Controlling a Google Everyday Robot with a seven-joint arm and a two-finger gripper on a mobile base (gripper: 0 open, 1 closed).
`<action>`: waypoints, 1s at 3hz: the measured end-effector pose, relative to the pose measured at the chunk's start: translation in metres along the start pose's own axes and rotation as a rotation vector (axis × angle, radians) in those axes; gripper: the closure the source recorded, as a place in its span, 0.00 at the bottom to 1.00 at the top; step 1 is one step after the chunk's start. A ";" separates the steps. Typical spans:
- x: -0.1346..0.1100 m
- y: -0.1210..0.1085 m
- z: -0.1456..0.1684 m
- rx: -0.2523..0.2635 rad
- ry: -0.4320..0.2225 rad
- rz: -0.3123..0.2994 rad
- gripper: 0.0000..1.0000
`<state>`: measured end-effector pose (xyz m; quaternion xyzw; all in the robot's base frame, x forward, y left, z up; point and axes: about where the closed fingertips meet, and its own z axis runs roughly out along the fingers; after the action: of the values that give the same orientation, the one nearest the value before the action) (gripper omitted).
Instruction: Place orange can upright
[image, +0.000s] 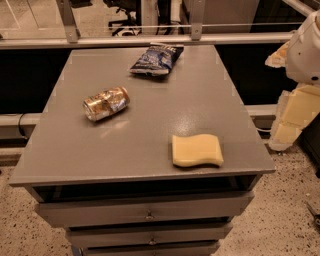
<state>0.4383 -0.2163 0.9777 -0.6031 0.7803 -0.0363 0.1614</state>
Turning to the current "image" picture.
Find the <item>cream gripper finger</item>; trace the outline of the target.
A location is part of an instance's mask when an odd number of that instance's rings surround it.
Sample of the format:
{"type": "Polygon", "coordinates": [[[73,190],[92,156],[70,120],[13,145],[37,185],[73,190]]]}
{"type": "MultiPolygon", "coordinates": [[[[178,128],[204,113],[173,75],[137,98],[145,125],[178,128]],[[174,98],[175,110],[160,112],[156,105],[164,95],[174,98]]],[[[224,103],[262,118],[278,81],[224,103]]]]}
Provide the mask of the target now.
{"type": "Polygon", "coordinates": [[[284,43],[274,53],[269,55],[265,61],[265,65],[273,68],[285,67],[287,64],[287,51],[289,43],[284,43]]]}
{"type": "Polygon", "coordinates": [[[320,87],[299,84],[292,92],[283,91],[271,127],[269,147],[284,151],[320,113],[320,87]]]}

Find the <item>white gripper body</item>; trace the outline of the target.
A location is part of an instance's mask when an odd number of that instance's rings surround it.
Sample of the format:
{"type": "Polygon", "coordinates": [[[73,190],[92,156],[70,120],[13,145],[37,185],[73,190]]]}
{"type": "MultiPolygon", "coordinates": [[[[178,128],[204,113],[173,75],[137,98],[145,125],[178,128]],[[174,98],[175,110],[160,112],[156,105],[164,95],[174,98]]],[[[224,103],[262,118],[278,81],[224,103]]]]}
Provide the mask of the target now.
{"type": "Polygon", "coordinates": [[[320,10],[312,12],[289,41],[287,76],[305,84],[320,84],[320,10]]]}

